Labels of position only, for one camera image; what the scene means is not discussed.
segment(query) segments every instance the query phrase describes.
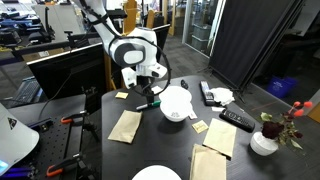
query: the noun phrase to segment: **sticky note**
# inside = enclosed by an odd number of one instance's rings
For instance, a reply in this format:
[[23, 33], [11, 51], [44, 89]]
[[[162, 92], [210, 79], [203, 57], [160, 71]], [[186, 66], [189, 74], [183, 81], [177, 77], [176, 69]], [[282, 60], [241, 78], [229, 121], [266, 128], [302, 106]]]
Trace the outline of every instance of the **sticky note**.
[[209, 128], [208, 125], [203, 120], [192, 124], [192, 127], [198, 134]]
[[126, 99], [127, 96], [128, 96], [128, 93], [118, 92], [117, 95], [116, 95], [116, 98]]
[[159, 86], [155, 86], [151, 88], [151, 90], [153, 91], [153, 93], [157, 94], [158, 92], [162, 91], [162, 88]]
[[192, 120], [192, 119], [197, 119], [198, 116], [196, 115], [196, 113], [194, 111], [192, 111], [189, 115], [189, 118]]

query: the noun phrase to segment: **black curtain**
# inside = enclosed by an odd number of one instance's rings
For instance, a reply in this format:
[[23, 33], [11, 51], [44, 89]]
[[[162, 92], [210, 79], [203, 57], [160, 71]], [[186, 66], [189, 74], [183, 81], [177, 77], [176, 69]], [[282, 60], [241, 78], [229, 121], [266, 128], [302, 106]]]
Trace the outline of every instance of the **black curtain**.
[[304, 0], [227, 0], [209, 66], [243, 89], [275, 47]]

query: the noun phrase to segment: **red object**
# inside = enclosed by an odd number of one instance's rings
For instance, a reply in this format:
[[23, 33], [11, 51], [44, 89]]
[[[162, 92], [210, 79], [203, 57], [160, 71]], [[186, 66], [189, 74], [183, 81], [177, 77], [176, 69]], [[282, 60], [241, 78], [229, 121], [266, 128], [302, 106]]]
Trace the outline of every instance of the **red object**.
[[62, 124], [69, 124], [69, 123], [72, 123], [73, 122], [73, 119], [69, 118], [69, 119], [64, 119], [64, 118], [61, 118], [60, 122]]
[[312, 102], [311, 101], [307, 101], [303, 103], [304, 107], [310, 108], [312, 107]]
[[50, 169], [53, 168], [53, 167], [54, 167], [54, 165], [52, 165], [52, 166], [50, 166], [50, 167], [48, 168], [48, 170], [47, 170], [47, 176], [48, 176], [48, 177], [56, 176], [56, 175], [61, 174], [61, 173], [63, 172], [63, 169], [62, 169], [62, 168], [61, 168], [61, 169], [57, 169], [57, 170], [51, 172]]
[[298, 107], [300, 105], [301, 105], [301, 103], [299, 101], [296, 101], [296, 102], [293, 103], [293, 107]]
[[303, 115], [303, 112], [304, 112], [303, 109], [299, 109], [299, 110], [297, 110], [296, 112], [294, 112], [293, 115], [294, 115], [295, 117], [302, 116], [302, 115]]

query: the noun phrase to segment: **glass door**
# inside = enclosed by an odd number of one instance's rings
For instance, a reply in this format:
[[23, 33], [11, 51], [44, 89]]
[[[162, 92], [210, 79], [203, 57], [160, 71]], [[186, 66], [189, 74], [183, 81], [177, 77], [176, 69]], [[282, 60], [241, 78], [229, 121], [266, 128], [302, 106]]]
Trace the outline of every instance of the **glass door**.
[[226, 0], [188, 0], [183, 42], [206, 56], [212, 54]]

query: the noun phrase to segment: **white flower pot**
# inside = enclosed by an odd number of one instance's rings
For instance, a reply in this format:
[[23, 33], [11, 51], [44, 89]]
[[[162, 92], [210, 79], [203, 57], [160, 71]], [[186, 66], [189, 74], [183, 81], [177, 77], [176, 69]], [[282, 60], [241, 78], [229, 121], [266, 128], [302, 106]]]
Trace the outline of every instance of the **white flower pot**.
[[267, 156], [278, 150], [279, 146], [275, 140], [265, 138], [261, 132], [253, 134], [250, 146], [254, 152], [261, 156]]

